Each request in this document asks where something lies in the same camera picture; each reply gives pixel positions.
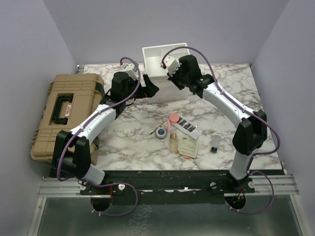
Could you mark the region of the white makeup organizer with drawers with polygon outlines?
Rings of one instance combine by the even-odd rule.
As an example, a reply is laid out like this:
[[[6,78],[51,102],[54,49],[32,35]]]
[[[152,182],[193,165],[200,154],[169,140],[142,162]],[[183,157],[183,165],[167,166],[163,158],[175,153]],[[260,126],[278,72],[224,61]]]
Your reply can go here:
[[[171,49],[180,46],[187,46],[187,43],[142,48],[145,74],[147,74],[151,82],[159,88],[159,91],[152,98],[148,99],[150,104],[184,100],[191,95],[188,88],[179,90],[171,81],[169,81],[167,70],[164,70],[160,66],[162,57]]]

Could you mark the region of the round blue lid jar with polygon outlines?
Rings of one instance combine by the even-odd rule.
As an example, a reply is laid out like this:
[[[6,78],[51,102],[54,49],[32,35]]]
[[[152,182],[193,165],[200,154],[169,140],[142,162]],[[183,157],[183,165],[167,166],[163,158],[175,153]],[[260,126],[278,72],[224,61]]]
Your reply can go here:
[[[155,131],[155,136],[158,139],[164,139],[167,136],[167,129],[163,126],[157,128]]]

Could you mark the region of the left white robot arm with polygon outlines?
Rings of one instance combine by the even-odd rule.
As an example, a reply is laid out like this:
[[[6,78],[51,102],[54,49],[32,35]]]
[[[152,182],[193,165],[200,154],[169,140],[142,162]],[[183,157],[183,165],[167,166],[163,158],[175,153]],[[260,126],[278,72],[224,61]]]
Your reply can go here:
[[[105,172],[92,164],[90,146],[100,132],[124,111],[127,101],[151,98],[159,91],[148,75],[144,74],[141,78],[145,86],[141,86],[136,75],[116,72],[111,88],[96,110],[77,127],[57,134],[52,165],[57,170],[58,180],[62,180],[61,173],[64,172],[69,177],[90,182],[98,194],[108,190],[109,182],[104,179]]]

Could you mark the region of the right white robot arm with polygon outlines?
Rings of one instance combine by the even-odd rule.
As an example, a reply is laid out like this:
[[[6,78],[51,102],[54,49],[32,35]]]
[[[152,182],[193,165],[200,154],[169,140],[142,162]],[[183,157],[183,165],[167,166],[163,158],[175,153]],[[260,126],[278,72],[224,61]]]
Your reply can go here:
[[[244,186],[243,179],[248,175],[253,154],[267,139],[266,114],[255,112],[231,96],[215,79],[214,74],[202,74],[197,59],[186,55],[175,59],[167,56],[163,62],[168,80],[178,89],[188,88],[193,94],[218,108],[236,127],[233,145],[236,149],[226,187],[238,192]]]

